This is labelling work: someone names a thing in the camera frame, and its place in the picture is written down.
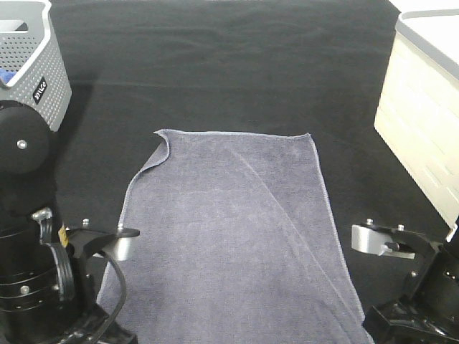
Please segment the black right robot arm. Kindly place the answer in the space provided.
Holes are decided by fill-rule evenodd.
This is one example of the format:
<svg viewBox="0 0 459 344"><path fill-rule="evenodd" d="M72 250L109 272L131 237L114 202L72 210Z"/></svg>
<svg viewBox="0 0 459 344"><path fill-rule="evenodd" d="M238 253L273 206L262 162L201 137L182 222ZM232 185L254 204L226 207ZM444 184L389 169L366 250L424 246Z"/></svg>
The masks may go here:
<svg viewBox="0 0 459 344"><path fill-rule="evenodd" d="M375 343L458 342L458 230L443 242L424 234L377 226L371 220L351 228L351 246L377 256L424 259L408 273L402 295L372 306L362 323Z"/></svg>

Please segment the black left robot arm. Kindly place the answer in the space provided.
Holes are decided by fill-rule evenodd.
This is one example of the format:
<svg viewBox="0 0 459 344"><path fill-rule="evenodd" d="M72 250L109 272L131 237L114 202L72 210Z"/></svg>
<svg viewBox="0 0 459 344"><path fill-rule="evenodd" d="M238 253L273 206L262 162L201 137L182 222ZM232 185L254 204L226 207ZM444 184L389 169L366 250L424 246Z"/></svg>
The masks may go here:
<svg viewBox="0 0 459 344"><path fill-rule="evenodd" d="M56 201L54 134L32 107L1 102L1 338L8 343L136 343L116 321L126 281L107 252L115 234L67 227ZM95 254L115 269L114 310L96 302Z"/></svg>

